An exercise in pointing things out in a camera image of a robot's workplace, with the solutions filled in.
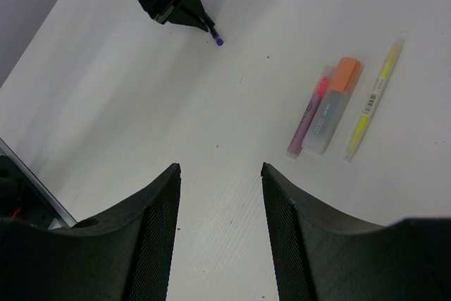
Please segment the purple pen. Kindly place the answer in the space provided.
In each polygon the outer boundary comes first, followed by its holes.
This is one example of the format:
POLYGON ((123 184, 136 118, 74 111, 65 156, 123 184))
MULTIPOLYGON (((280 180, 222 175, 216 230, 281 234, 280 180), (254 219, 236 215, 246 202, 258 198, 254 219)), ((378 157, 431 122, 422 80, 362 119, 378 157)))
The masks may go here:
POLYGON ((211 34, 211 36, 213 37, 215 43, 220 47, 223 46, 224 41, 223 38, 219 35, 218 31, 216 30, 215 27, 210 27, 209 28, 209 32, 211 34))

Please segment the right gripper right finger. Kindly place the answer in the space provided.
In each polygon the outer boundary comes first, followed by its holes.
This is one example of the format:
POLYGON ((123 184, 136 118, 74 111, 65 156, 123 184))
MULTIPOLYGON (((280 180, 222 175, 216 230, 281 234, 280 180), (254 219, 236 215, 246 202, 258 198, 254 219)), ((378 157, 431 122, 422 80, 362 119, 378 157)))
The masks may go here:
POLYGON ((449 300, 450 220, 379 226, 341 212, 261 169, 281 300, 449 300))

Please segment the yellow pen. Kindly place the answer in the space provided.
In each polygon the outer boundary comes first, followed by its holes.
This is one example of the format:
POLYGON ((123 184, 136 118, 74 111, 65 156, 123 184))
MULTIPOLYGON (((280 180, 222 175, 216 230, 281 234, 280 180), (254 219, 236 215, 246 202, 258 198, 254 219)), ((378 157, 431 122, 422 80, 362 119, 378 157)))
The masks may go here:
POLYGON ((385 92, 385 89, 389 83, 390 77, 393 74, 393 71, 397 65, 400 54, 402 53, 402 49, 404 46, 405 39, 403 37, 399 37, 396 39, 385 57, 381 70, 376 78, 375 83, 371 89, 368 99, 364 105, 364 109, 362 111, 359 120, 352 132, 350 140, 347 144, 345 150, 345 161, 347 163, 351 163, 355 154, 360 148, 360 145, 366 136, 367 130, 371 125, 373 116, 380 104, 381 98, 385 92))

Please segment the pink pen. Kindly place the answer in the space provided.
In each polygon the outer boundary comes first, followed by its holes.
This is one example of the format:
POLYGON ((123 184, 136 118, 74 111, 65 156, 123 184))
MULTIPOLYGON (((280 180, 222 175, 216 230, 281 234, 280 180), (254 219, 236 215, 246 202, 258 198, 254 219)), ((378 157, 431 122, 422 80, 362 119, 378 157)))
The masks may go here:
POLYGON ((307 131, 309 129, 309 126, 311 125, 311 122, 319 107, 319 104, 321 103, 321 100, 323 99, 326 93, 330 77, 334 70, 335 69, 332 66, 325 66, 324 69, 322 70, 319 81, 317 82, 314 88, 311 98, 306 106, 306 109, 304 110, 301 121, 299 122, 295 134, 293 135, 291 142, 288 146, 287 149, 288 157, 296 159, 300 155, 302 151, 303 140, 305 138, 305 135, 307 134, 307 131))

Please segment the orange clear pen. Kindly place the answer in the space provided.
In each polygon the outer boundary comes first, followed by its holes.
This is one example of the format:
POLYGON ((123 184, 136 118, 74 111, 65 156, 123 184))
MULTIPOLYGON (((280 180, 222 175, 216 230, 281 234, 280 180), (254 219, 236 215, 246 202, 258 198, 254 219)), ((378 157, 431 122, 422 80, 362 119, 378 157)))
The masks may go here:
POLYGON ((303 150, 317 155, 322 155, 327 150, 356 84, 355 82, 350 93, 340 93, 330 89, 330 81, 302 143, 303 150))

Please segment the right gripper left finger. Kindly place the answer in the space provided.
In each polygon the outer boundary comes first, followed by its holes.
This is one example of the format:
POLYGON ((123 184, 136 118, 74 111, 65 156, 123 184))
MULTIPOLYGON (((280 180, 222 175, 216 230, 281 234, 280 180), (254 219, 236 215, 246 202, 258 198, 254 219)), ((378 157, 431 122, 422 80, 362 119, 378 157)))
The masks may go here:
POLYGON ((2 300, 165 300, 181 170, 71 228, 1 220, 2 300))

